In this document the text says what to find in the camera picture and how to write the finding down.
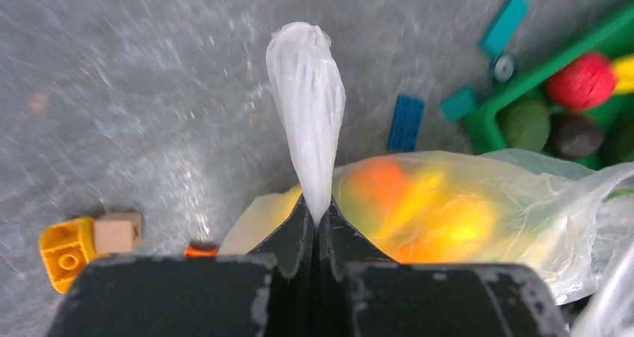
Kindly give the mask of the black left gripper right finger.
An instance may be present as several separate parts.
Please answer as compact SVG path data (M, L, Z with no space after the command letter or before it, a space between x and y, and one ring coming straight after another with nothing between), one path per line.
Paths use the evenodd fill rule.
M392 262L348 222L335 199L318 225L318 262L322 336L353 336L351 263Z

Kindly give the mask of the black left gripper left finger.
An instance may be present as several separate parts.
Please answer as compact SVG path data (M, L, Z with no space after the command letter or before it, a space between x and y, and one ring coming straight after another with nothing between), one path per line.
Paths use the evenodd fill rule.
M298 197L289 217L249 253L275 258L264 336L307 336L310 326L314 222Z

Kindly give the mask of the clear plastic bag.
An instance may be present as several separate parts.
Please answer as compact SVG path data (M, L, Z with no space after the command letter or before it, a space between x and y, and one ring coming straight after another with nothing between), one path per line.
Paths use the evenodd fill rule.
M633 334L633 157L591 170L524 149L483 155L405 152L413 180L400 205L376 215L342 192L362 161L335 167L345 94L330 38L293 22L274 33L265 60L299 183L257 197L220 246L252 250L285 221L302 196L318 223L335 199L345 219L391 259L405 264L519 263L558 303L590 297L574 336Z

